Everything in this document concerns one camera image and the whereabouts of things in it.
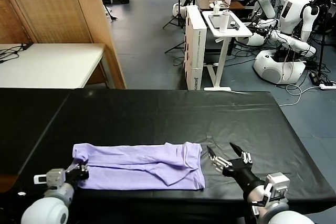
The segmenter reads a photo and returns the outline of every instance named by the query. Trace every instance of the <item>black tablecloth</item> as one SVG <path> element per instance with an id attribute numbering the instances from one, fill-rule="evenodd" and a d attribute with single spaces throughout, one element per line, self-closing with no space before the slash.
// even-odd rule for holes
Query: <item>black tablecloth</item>
<path id="1" fill-rule="evenodd" d="M 18 174 L 68 90 L 0 89 L 0 174 Z"/>
<path id="2" fill-rule="evenodd" d="M 73 207 L 80 206 L 81 212 L 95 207 L 111 210 L 112 202 L 118 202 L 139 211 L 222 214 L 224 209 L 228 216 L 242 216 L 241 189 L 214 169 L 206 151 L 210 145 L 218 155 L 236 158 L 229 142 L 251 152 L 257 176 L 282 172 L 290 178 L 287 197 L 291 209 L 307 214 L 335 205 L 334 190 L 268 92 L 75 90 L 16 187 L 41 189 L 33 185 L 33 176 L 68 167 L 76 143 L 113 146 L 186 141 L 202 145 L 204 190 L 78 190 Z M 139 204 L 131 207 L 130 202 Z"/>

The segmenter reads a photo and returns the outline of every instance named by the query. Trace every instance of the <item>power strip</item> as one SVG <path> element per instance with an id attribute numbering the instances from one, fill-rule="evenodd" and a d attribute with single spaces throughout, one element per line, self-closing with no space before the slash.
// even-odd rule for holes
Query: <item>power strip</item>
<path id="1" fill-rule="evenodd" d="M 336 84 L 333 84 L 332 86 L 326 86 L 324 84 L 320 84 L 320 88 L 324 90 L 336 90 Z"/>

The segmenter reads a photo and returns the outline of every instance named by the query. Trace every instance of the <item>gray floor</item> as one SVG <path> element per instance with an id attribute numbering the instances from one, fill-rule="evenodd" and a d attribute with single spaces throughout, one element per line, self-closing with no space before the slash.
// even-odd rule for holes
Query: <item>gray floor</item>
<path id="1" fill-rule="evenodd" d="M 162 26 L 171 18 L 172 5 L 177 0 L 130 0 L 129 4 L 111 6 L 112 14 L 118 17 L 112 23 L 114 41 L 129 89 L 185 89 L 182 66 L 174 67 L 182 57 L 180 50 L 171 54 L 164 52 L 183 41 L 183 31 L 175 26 Z M 218 47 L 208 32 L 207 47 Z M 249 58 L 236 58 L 233 64 Z M 336 80 L 336 49 L 327 47 L 324 63 Z M 252 62 L 224 69 L 221 86 L 230 86 L 239 91 L 270 91 L 279 104 L 293 103 L 297 97 L 285 90 L 259 79 L 252 70 Z M 210 87 L 207 71 L 203 71 L 202 87 Z M 309 78 L 301 86 L 310 87 Z M 307 91 L 295 106 L 282 107 L 288 121 L 300 137 L 307 151 L 328 180 L 336 189 L 336 91 Z M 334 223 L 336 208 L 310 215 L 319 224 Z"/>

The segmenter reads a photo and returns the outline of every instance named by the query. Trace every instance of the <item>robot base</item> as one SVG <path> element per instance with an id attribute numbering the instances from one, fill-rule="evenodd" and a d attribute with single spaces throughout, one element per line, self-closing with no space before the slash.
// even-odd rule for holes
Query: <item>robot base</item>
<path id="1" fill-rule="evenodd" d="M 276 62 L 273 57 L 276 50 L 261 51 L 254 62 L 253 68 L 264 80 L 274 84 L 295 84 L 305 70 L 302 61 Z"/>

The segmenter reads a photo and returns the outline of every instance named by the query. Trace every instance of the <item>table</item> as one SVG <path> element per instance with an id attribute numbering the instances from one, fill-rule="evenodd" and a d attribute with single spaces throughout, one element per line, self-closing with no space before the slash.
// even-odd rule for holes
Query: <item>table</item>
<path id="1" fill-rule="evenodd" d="M 227 55 L 229 42 L 231 41 L 232 38 L 236 38 L 236 37 L 251 37 L 252 32 L 232 12 L 230 13 L 230 15 L 235 20 L 235 22 L 239 25 L 239 30 L 227 29 L 225 31 L 225 33 L 221 33 L 219 31 L 219 29 L 216 29 L 213 26 L 213 24 L 211 23 L 211 21 L 209 19 L 209 15 L 212 15 L 212 11 L 202 12 L 202 15 L 203 15 L 206 23 L 208 24 L 208 26 L 209 26 L 212 34 L 214 35 L 214 37 L 222 38 L 222 39 L 216 39 L 216 42 L 223 41 L 221 53 L 220 53 L 220 56 L 219 56 L 218 65 L 216 65 L 217 66 L 216 73 L 213 69 L 213 67 L 214 67 L 213 65 L 206 65 L 206 67 L 209 71 L 209 75 L 210 75 L 213 87 L 212 88 L 204 88 L 204 90 L 208 90 L 208 91 L 211 91 L 211 90 L 214 90 L 214 91 L 230 90 L 230 88 L 228 88 L 228 87 L 220 87 L 219 86 L 220 85 L 220 80 L 222 78 L 223 70 L 224 70 L 224 65 L 225 65 L 225 60 L 226 60 L 226 55 Z"/>
<path id="2" fill-rule="evenodd" d="M 196 0 L 201 11 L 212 10 L 212 8 L 209 7 L 210 1 L 213 0 Z M 239 1 L 231 1 L 229 9 L 234 12 L 237 10 L 244 10 L 245 8 Z"/>
<path id="3" fill-rule="evenodd" d="M 19 44 L 0 44 L 0 49 Z M 104 44 L 33 44 L 0 64 L 2 88 L 83 88 L 102 59 Z"/>
<path id="4" fill-rule="evenodd" d="M 12 187 L 68 93 L 0 88 L 0 193 Z"/>
<path id="5" fill-rule="evenodd" d="M 241 189 L 214 169 L 206 151 L 209 145 L 218 155 L 234 158 L 229 142 L 251 152 L 257 176 L 283 172 L 290 178 L 291 210 L 308 214 L 336 204 L 334 190 L 269 92 L 71 90 L 13 190 L 24 190 L 26 201 L 30 193 L 42 193 L 44 186 L 34 186 L 32 177 L 51 168 L 68 167 L 75 143 L 112 146 L 186 141 L 202 146 L 205 189 L 78 190 L 69 224 L 76 223 L 78 217 L 98 223 L 94 218 L 110 213 L 134 219 L 166 215 L 175 221 L 223 221 L 223 213 L 225 218 L 243 216 L 249 209 Z"/>

